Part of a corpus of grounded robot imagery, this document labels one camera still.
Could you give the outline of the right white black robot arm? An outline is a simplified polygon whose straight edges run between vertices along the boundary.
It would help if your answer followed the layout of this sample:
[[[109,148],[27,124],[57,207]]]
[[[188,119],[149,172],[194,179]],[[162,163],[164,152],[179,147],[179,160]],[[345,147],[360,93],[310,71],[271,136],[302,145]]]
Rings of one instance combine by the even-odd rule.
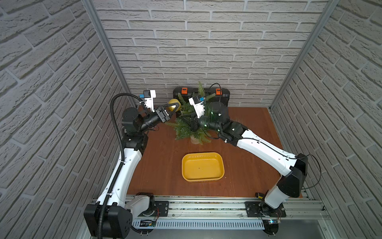
[[[272,166],[281,175],[278,182],[266,193],[263,207],[275,210],[288,198],[300,196],[307,176],[308,156],[286,152],[260,138],[243,124],[229,118],[228,107],[220,102],[208,106],[193,102],[196,116],[192,122],[200,129],[213,130],[219,139],[246,150]]]

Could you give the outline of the small green christmas tree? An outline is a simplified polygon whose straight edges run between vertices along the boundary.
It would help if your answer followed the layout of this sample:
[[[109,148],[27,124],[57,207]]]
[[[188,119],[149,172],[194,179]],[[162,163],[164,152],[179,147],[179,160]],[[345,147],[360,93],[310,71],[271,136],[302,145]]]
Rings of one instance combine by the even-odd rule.
[[[206,90],[201,82],[199,82],[198,89],[195,88],[187,89],[187,94],[182,93],[184,90],[181,89],[174,90],[174,99],[171,99],[169,103],[174,103],[176,100],[180,103],[180,108],[176,111],[175,122],[166,122],[165,125],[170,126],[176,132],[176,140],[181,140],[184,138],[190,138],[192,143],[203,145],[204,142],[210,143],[212,139],[217,139],[212,137],[207,129],[201,129],[199,126],[192,124],[192,119],[197,115],[194,115],[195,109],[189,103],[188,93],[191,93],[191,98],[195,96],[204,97],[204,102],[208,105],[210,101],[215,97],[214,93],[206,93]]]

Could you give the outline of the aluminium mounting rail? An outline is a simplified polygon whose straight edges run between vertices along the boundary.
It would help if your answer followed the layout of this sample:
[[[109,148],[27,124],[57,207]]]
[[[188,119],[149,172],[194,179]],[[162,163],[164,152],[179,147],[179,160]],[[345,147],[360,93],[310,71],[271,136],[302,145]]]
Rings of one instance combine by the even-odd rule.
[[[260,213],[257,198],[159,196],[153,214],[133,221],[137,230],[274,230],[290,220],[329,220],[321,201],[287,199],[267,216]]]

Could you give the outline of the yellow plastic tray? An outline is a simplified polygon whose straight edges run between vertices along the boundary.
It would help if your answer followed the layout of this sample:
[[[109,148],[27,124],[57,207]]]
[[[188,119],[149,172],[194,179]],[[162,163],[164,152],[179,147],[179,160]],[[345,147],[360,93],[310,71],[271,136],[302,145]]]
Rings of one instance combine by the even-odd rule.
[[[189,153],[182,159],[182,177],[188,182],[218,181],[224,175],[223,159],[216,152]]]

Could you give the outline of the black tool case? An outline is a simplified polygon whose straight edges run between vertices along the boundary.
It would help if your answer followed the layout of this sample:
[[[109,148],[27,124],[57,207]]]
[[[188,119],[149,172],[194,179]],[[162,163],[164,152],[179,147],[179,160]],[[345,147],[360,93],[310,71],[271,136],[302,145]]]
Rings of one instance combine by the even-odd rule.
[[[230,99],[230,91],[226,88],[218,89],[217,87],[212,88],[204,88],[205,91],[205,98],[209,95],[215,94],[215,96],[210,97],[207,102],[221,102],[223,105],[228,106],[228,102]],[[176,87],[173,90],[173,98],[181,101],[181,97],[179,97],[179,94],[182,96],[183,100],[186,103],[189,103],[189,99],[192,98],[195,95],[199,94],[199,89],[196,87]]]

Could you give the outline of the matte gold ball ornament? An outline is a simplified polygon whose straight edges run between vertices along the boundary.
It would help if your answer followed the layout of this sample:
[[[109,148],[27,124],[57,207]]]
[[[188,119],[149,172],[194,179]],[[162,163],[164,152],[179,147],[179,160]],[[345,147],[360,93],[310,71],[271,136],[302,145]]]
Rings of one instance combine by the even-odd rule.
[[[181,109],[181,103],[177,99],[171,99],[168,102],[168,108],[171,112],[178,112]]]

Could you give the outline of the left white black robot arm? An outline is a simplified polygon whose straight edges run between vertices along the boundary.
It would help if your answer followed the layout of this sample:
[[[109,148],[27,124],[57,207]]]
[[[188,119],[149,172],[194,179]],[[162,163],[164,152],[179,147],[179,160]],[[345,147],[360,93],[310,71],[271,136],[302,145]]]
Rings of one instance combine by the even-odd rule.
[[[122,114],[123,134],[119,135],[120,156],[111,178],[94,204],[84,211],[91,236],[98,239],[124,239],[133,229],[133,221],[141,214],[159,217],[152,193],[138,193],[126,202],[133,173],[141,160],[148,142],[147,131],[171,119],[181,104],[174,102],[154,110],[139,112],[128,108]]]

